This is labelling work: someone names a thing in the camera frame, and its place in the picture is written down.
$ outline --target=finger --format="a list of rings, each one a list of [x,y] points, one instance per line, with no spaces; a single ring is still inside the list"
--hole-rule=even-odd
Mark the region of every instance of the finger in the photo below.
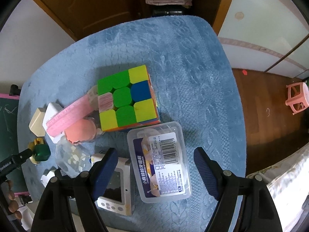
[[[12,190],[9,190],[9,199],[14,200],[15,199],[15,194]]]
[[[17,219],[21,220],[21,218],[22,218],[21,212],[16,211],[16,212],[14,213],[14,215],[16,216]]]
[[[11,189],[13,187],[13,182],[12,181],[8,180],[8,181],[6,181],[6,183],[9,184],[9,189]]]
[[[10,205],[9,205],[9,211],[14,213],[15,211],[17,211],[19,208],[17,201],[11,201]]]

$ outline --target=clear plastic box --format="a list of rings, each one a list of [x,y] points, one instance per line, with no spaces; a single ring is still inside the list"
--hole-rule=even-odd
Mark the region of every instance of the clear plastic box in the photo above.
[[[91,168],[91,156],[80,145],[72,145],[63,136],[56,146],[56,164],[71,178]]]
[[[143,202],[174,201],[191,196],[187,152],[179,123],[133,129],[127,139]]]

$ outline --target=brown wooden floor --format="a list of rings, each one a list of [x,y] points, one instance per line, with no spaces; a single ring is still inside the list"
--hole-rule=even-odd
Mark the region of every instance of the brown wooden floor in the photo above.
[[[304,112],[292,114],[285,105],[286,85],[297,78],[233,69],[245,119],[247,137],[246,175],[279,162],[308,142]]]

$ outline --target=screw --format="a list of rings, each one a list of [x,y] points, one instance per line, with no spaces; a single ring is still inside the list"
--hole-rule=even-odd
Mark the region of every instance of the screw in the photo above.
[[[263,178],[262,178],[260,175],[256,175],[254,178],[255,178],[257,181],[262,181],[262,180],[263,180]]]
[[[231,176],[231,175],[232,175],[232,173],[231,173],[230,170],[224,170],[224,171],[223,171],[223,174],[224,174],[225,176]]]
[[[86,178],[89,175],[88,171],[83,171],[80,173],[81,178]]]
[[[52,178],[50,179],[50,182],[51,182],[51,183],[55,183],[57,180],[58,180],[58,178],[57,178],[56,176],[54,176],[54,177],[52,177]]]

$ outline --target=brown wooden cabinet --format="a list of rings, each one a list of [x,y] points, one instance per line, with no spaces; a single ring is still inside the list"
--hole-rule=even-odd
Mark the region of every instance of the brown wooden cabinet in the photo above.
[[[108,27],[150,16],[145,0],[34,0],[74,40]],[[232,0],[193,0],[191,12],[218,34]]]

